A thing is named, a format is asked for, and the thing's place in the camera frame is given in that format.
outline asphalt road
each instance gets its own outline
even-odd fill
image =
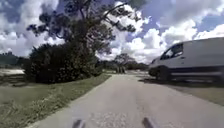
[[[224,107],[134,75],[114,75],[30,128],[224,128]]]

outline grass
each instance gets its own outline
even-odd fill
[[[215,104],[224,106],[224,83],[206,83],[206,82],[186,82],[186,81],[172,81],[172,82],[159,82],[154,79],[149,79],[145,76],[139,76],[139,80],[144,83],[155,83],[176,89],[183,93],[188,93],[208,100]]]
[[[106,73],[106,74],[117,74],[115,70],[108,70],[108,69],[103,70],[103,73]]]
[[[0,128],[24,128],[65,107],[107,80],[101,75],[54,85],[27,83],[23,87],[0,84]]]
[[[224,106],[224,87],[217,87],[216,85],[211,85],[209,87],[192,87],[192,83],[190,86],[169,86],[173,89],[176,89],[178,91],[188,93],[191,95],[194,95],[196,97],[208,100],[210,102],[213,102],[215,104],[219,104]]]

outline bush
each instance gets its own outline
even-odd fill
[[[102,71],[96,67],[95,55],[78,51],[69,44],[34,48],[24,66],[28,80],[50,84],[100,75]]]

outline blue sky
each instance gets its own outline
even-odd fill
[[[127,17],[117,19],[123,24],[133,24],[138,33],[114,30],[117,39],[111,42],[112,54],[99,57],[113,59],[125,52],[139,62],[149,63],[174,43],[224,36],[224,0],[146,1],[137,10],[142,17],[138,23]],[[46,8],[58,9],[62,6],[59,3],[59,0],[0,0],[0,52],[27,56],[33,46],[63,43],[46,33],[35,37],[25,30],[31,23],[40,24],[38,16]]]

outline white van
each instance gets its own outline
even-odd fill
[[[159,80],[173,77],[222,77],[224,38],[182,42],[171,46],[149,66],[149,74]]]

